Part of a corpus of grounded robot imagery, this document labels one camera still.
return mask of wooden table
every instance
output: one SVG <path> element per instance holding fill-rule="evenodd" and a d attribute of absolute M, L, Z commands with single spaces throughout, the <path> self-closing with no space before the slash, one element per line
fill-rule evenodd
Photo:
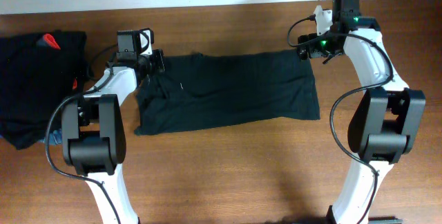
<path fill-rule="evenodd" d="M 330 1 L 241 6 L 109 10 L 0 16 L 0 35 L 54 29 L 85 30 L 86 52 L 116 42 L 116 31 L 150 27 L 155 48 L 166 55 L 195 51 L 238 55 L 288 48 L 285 35 L 317 4 Z M 416 142 L 388 174 L 370 216 L 395 215 L 406 223 L 442 223 L 442 0 L 362 0 L 364 15 L 376 17 L 385 47 L 411 88 L 427 105 Z M 293 31 L 314 31 L 303 23 Z M 102 73 L 104 59 L 94 64 Z M 127 140 L 124 177 L 142 223 L 264 223 L 324 216 L 339 195 L 350 164 L 336 146 L 328 115 L 334 100 L 359 86 L 350 60 L 322 65 L 312 60 L 322 120 L 277 118 L 203 131 L 135 136 L 140 121 L 134 95 L 122 105 Z M 340 138 L 361 94 L 336 112 Z M 55 162 L 65 166 L 61 147 Z M 23 151 L 0 141 L 0 223 L 100 223 L 85 183 L 53 172 L 44 146 Z"/>

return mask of black cable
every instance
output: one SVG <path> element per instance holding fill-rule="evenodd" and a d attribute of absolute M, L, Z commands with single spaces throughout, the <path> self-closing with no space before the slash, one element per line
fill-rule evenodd
<path fill-rule="evenodd" d="M 333 106 L 331 107 L 331 110 L 330 110 L 330 118 L 329 118 L 329 121 L 330 121 L 330 130 L 331 130 L 331 134 L 333 135 L 333 138 L 334 138 L 336 144 L 337 144 L 337 145 L 339 146 L 339 148 L 340 148 L 342 151 L 344 151 L 344 153 L 347 154 L 350 158 L 354 159 L 356 162 L 359 162 L 359 163 L 361 163 L 361 164 L 363 164 L 363 165 L 369 167 L 370 170 L 372 171 L 373 175 L 374 175 L 373 192 L 372 192 L 372 195 L 370 196 L 370 200 L 369 200 L 369 202 L 368 202 L 367 208 L 366 208 L 365 211 L 364 211 L 364 214 L 362 215 L 361 219 L 358 221 L 358 224 L 359 224 L 359 223 L 361 223 L 361 222 L 363 221 L 363 219 L 364 219 L 365 216 L 367 215 L 367 213 L 368 213 L 370 207 L 372 206 L 372 203 L 373 203 L 373 200 L 374 200 L 374 196 L 376 195 L 376 189 L 377 189 L 377 187 L 378 187 L 378 176 L 379 176 L 379 174 L 378 174 L 377 170 L 376 170 L 373 166 L 371 166 L 368 162 L 364 162 L 364 161 L 362 161 L 360 158 L 358 158 L 358 157 L 356 157 L 355 155 L 353 155 L 350 151 L 348 151 L 348 150 L 342 145 L 342 143 L 340 142 L 340 140 L 339 140 L 339 138 L 338 138 L 338 135 L 336 134 L 336 130 L 335 130 L 335 128 L 334 128 L 334 111 L 335 111 L 336 108 L 338 107 L 339 103 L 340 103 L 342 100 L 344 100 L 347 96 L 350 96 L 350 95 L 352 95 L 352 94 L 354 94 L 354 93 L 361 92 L 361 91 L 364 91 L 364 90 L 367 90 L 367 89 L 370 89 L 370 88 L 376 88 L 376 87 L 378 87 L 378 86 L 383 86 L 383 85 L 385 85 L 385 84 L 391 82 L 391 81 L 393 80 L 393 65 L 392 65 L 392 62 L 390 61 L 390 59 L 388 58 L 388 55 L 385 53 L 385 51 L 384 51 L 382 48 L 380 48 L 375 42 L 371 41 L 371 40 L 368 39 L 368 38 L 361 37 L 361 36 L 354 35 L 354 34 L 349 34 L 349 33 L 331 33 L 331 32 L 328 32 L 328 33 L 326 33 L 326 34 L 324 34 L 324 35 L 321 35 L 321 36 L 319 36 L 319 37 L 317 37 L 317 38 L 314 38 L 314 39 L 312 39 L 312 40 L 306 41 L 306 42 L 301 43 L 301 44 L 298 44 L 298 45 L 294 45 L 294 44 L 292 44 L 292 43 L 290 42 L 290 39 L 289 39 L 289 38 L 290 38 L 290 32 L 291 32 L 291 29 L 293 28 L 293 26 L 289 29 L 289 32 L 287 33 L 287 43 L 288 43 L 289 46 L 291 46 L 291 47 L 297 48 L 297 47 L 305 46 L 305 45 L 308 45 L 308 44 L 315 43 L 315 42 L 317 42 L 317 41 L 321 41 L 321 40 L 327 39 L 327 38 L 329 38 L 329 37 L 353 37 L 353 38 L 357 38 L 357 39 L 360 39 L 360 40 L 366 41 L 368 44 L 370 44 L 371 46 L 373 46 L 373 47 L 374 47 L 374 48 L 375 48 L 375 49 L 376 49 L 376 50 L 377 50 L 377 51 L 383 56 L 385 62 L 386 62 L 387 65 L 388 65 L 388 69 L 389 69 L 389 72 L 390 72 L 390 73 L 389 73 L 387 79 L 385 79 L 385 81 L 383 81 L 383 82 L 379 82 L 379 83 L 376 83 L 376 84 L 372 84 L 372 85 L 368 85 L 368 86 L 362 86 L 362 87 L 360 87 L 360 88 L 355 88 L 355 89 L 353 89 L 353 90 L 350 90 L 350 91 L 344 93 L 343 95 L 341 95 L 341 96 L 340 96 L 340 97 L 334 102 L 334 104 L 333 104 Z"/>
<path fill-rule="evenodd" d="M 116 57 L 117 53 L 116 52 L 112 53 L 112 56 L 109 58 L 108 62 L 114 62 Z"/>
<path fill-rule="evenodd" d="M 113 48 L 115 48 L 115 47 L 117 47 L 117 46 L 118 46 L 118 44 L 113 44 L 113 45 L 111 45 L 111 46 L 109 46 L 109 47 L 106 47 L 105 49 L 103 49 L 102 51 L 98 52 L 97 54 L 95 54 L 95 55 L 93 56 L 93 58 L 90 60 L 90 62 L 89 62 L 89 64 L 88 64 L 88 67 L 87 67 L 87 69 L 86 69 L 86 76 L 87 76 L 88 79 L 90 79 L 90 80 L 92 80 L 92 81 L 94 81 L 94 82 L 98 81 L 98 78 L 92 77 L 92 76 L 90 75 L 90 70 L 92 69 L 92 68 L 91 68 L 91 67 L 92 67 L 92 64 L 94 64 L 94 62 L 95 62 L 99 57 L 101 57 L 104 53 L 110 51 L 111 49 L 113 49 Z"/>
<path fill-rule="evenodd" d="M 115 214 L 115 217 L 117 219 L 118 224 L 121 224 L 121 222 L 119 220 L 119 216 L 118 216 L 117 210 L 115 209 L 115 206 L 112 203 L 111 198 L 109 197 L 106 189 L 104 188 L 103 182 L 99 182 L 97 180 L 93 180 L 93 179 L 90 179 L 90 178 L 87 178 L 87 177 L 84 177 L 84 176 L 77 176 L 77 175 L 73 175 L 73 174 L 69 174 L 69 173 L 66 173 L 64 171 L 61 171 L 60 169 L 58 169 L 55 166 L 54 162 L 52 161 L 52 158 L 50 157 L 50 152 L 49 152 L 49 135 L 50 135 L 50 130 L 51 130 L 51 127 L 52 127 L 52 123 L 54 122 L 54 119 L 57 116 L 58 112 L 60 112 L 60 110 L 67 103 L 72 102 L 73 100 L 79 99 L 80 97 L 82 97 L 84 95 L 88 95 L 88 94 L 91 94 L 91 93 L 96 93 L 100 89 L 104 88 L 104 86 L 111 80 L 111 78 L 113 76 L 113 65 L 109 65 L 109 69 L 110 69 L 109 76 L 98 87 L 94 86 L 93 90 L 86 91 L 86 92 L 83 92 L 83 93 L 77 93 L 75 95 L 67 97 L 65 100 L 63 100 L 63 102 L 60 103 L 60 105 L 57 106 L 57 108 L 52 113 L 52 115 L 51 115 L 51 117 L 49 119 L 48 127 L 46 128 L 46 132 L 45 132 L 44 144 L 45 144 L 45 150 L 46 150 L 46 158 L 48 159 L 49 165 L 52 167 L 52 169 L 55 170 L 58 174 L 61 174 L 62 176 L 66 176 L 68 178 L 73 178 L 73 179 L 77 179 L 77 180 L 83 180 L 83 181 L 88 181 L 88 182 L 91 182 L 91 183 L 95 183 L 103 191 L 104 196 L 106 197 L 106 199 L 108 200 L 110 206 L 112 207 L 112 210 L 113 210 L 113 212 Z"/>
<path fill-rule="evenodd" d="M 146 40 L 147 40 L 147 44 L 146 44 L 145 47 L 143 47 L 142 50 L 141 50 L 141 53 L 143 53 L 144 51 L 146 51 L 146 50 L 149 48 L 149 45 L 151 45 L 151 40 L 149 39 L 149 36 L 148 36 L 146 33 L 144 33 L 143 30 L 140 31 L 140 34 L 141 34 L 144 38 L 146 38 Z"/>
<path fill-rule="evenodd" d="M 289 32 L 287 34 L 287 43 L 289 44 L 289 46 L 293 47 L 291 42 L 290 42 L 290 32 L 291 32 L 291 30 L 293 30 L 293 28 L 295 28 L 295 26 L 297 26 L 299 23 L 302 23 L 303 21 L 307 21 L 307 20 L 314 21 L 315 20 L 315 15 L 310 15 L 310 16 L 304 18 L 304 19 L 301 19 L 301 20 L 297 21 L 292 26 L 290 26 Z"/>

